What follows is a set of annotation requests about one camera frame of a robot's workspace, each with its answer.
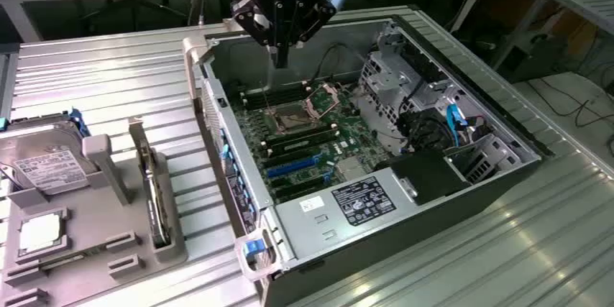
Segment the graphics card with metal bracket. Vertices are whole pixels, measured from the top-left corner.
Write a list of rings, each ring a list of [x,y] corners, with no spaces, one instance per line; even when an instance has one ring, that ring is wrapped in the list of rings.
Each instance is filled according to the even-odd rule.
[[[146,206],[149,214],[150,234],[155,248],[171,244],[169,217],[163,200],[162,186],[159,182],[159,161],[155,150],[150,146],[143,120],[138,117],[129,119],[129,132],[138,152],[139,170],[143,179],[143,191],[146,193]]]

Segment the black RAM slot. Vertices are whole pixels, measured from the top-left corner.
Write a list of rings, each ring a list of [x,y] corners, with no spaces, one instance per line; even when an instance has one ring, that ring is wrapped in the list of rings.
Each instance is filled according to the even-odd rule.
[[[289,102],[301,101],[306,97],[304,93],[269,93],[270,106],[286,104]],[[262,94],[250,94],[241,98],[242,104],[247,110],[263,109],[265,102]]]
[[[250,95],[250,94],[259,94],[262,93],[262,91],[255,91],[255,92],[243,92],[241,94],[241,98],[246,95]],[[280,89],[276,89],[276,90],[269,90],[267,94],[269,93],[304,93],[304,94],[309,94],[309,92],[306,91],[306,87],[305,86],[293,86],[293,87],[285,87],[285,88],[280,88]]]

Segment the blue expansion slot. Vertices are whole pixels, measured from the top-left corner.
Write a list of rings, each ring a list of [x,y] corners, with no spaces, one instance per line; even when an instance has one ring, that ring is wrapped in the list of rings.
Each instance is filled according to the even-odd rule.
[[[267,178],[277,178],[282,175],[294,173],[298,170],[314,167],[318,165],[320,160],[321,156],[313,156],[296,162],[290,162],[277,168],[272,168],[267,170]]]

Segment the black expansion slot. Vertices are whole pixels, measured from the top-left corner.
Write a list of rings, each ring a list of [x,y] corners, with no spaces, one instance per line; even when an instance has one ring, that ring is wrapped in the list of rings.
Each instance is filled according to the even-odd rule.
[[[312,188],[320,188],[325,186],[332,180],[332,173],[325,173],[322,175],[310,178],[309,180],[304,180],[298,183],[292,183],[289,186],[285,186],[276,190],[277,195],[292,195],[296,193],[301,193],[308,191]]]

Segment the large silver disk bay cage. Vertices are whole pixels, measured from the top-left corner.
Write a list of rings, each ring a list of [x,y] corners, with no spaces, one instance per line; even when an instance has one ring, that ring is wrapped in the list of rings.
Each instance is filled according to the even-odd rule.
[[[377,35],[358,86],[356,105],[377,138],[406,142],[396,125],[400,114],[426,109],[441,113],[456,136],[446,111],[457,80],[424,48],[418,34],[398,22],[386,23]]]

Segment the CPU socket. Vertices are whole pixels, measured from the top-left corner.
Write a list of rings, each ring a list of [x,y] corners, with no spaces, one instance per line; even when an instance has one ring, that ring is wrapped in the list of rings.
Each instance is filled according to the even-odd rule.
[[[296,102],[272,107],[266,111],[273,130],[280,134],[296,132],[314,124],[304,103]]]

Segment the green RAM stick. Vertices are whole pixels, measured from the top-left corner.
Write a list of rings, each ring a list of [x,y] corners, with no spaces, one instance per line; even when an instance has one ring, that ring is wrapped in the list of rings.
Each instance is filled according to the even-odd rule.
[[[47,271],[54,269],[55,267],[59,267],[62,265],[66,265],[71,262],[77,262],[78,260],[82,260],[87,257],[91,257],[101,252],[107,250],[107,245],[106,244],[99,244],[97,246],[89,247],[87,249],[79,250],[74,253],[66,254],[58,258],[54,258],[51,260],[46,260],[45,262],[41,262],[39,264],[39,269],[42,271]]]
[[[294,139],[288,139],[276,144],[269,144],[266,152],[269,156],[282,155],[309,147],[332,142],[340,136],[340,130],[332,129],[321,133],[308,134]]]

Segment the silver chipset heat sink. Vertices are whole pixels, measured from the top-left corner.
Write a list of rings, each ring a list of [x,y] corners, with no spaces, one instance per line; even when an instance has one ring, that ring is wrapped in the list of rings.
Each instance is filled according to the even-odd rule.
[[[345,180],[360,178],[370,172],[357,156],[342,159],[337,163],[337,170]]]

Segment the blue disk carrier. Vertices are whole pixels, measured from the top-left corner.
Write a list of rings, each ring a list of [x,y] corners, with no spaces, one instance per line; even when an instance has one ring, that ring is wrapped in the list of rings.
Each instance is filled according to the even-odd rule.
[[[0,138],[42,131],[63,130],[83,138],[91,135],[81,111],[75,108],[42,116],[9,119],[0,117]]]

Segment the black box device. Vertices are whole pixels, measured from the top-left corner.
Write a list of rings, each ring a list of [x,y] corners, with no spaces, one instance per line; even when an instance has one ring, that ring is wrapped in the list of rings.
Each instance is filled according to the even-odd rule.
[[[542,78],[553,74],[566,49],[564,38],[548,34],[534,35],[514,45],[497,71],[510,83]]]

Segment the black plastic shroud box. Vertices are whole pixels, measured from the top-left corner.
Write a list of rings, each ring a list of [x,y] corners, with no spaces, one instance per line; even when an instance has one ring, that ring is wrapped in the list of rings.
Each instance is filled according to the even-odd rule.
[[[472,186],[444,151],[412,152],[392,158],[388,164],[396,176],[408,183],[410,198],[418,205]]]

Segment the silver hard disk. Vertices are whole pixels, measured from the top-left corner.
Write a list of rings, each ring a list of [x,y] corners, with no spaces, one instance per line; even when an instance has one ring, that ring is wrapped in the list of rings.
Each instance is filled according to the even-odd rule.
[[[19,190],[37,188],[49,196],[85,187],[98,167],[83,155],[83,139],[70,119],[7,124],[0,129],[0,177]]]

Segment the grey parts rack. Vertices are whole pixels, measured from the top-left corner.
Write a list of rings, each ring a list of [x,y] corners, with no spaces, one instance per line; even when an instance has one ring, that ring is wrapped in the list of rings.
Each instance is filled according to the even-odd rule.
[[[131,159],[114,161],[106,135],[86,137],[82,152],[98,167],[85,187],[51,196],[37,188],[14,187],[9,192],[0,307],[70,307],[187,260],[166,156],[155,151],[171,244],[155,248],[138,152]],[[61,215],[61,238],[50,247],[21,250],[23,223],[47,214]],[[99,254],[51,270],[39,269],[41,262],[99,244],[107,245]]]

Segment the tall grey corner bracket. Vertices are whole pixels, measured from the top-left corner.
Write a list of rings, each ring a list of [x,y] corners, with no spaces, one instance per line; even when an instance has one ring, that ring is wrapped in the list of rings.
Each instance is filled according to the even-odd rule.
[[[191,36],[183,39],[183,61],[189,83],[190,98],[197,100],[197,77],[194,66],[206,63],[214,56],[214,48],[221,44],[218,39]]]

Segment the short grey corner bracket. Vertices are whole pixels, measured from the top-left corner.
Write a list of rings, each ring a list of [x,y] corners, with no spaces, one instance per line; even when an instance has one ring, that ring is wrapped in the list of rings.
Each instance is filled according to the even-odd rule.
[[[267,245],[267,251],[254,257],[246,257],[242,250],[245,242],[250,239],[263,239]],[[265,228],[257,228],[251,233],[238,237],[234,242],[234,251],[238,256],[242,273],[251,282],[265,279],[284,268],[273,234]]]

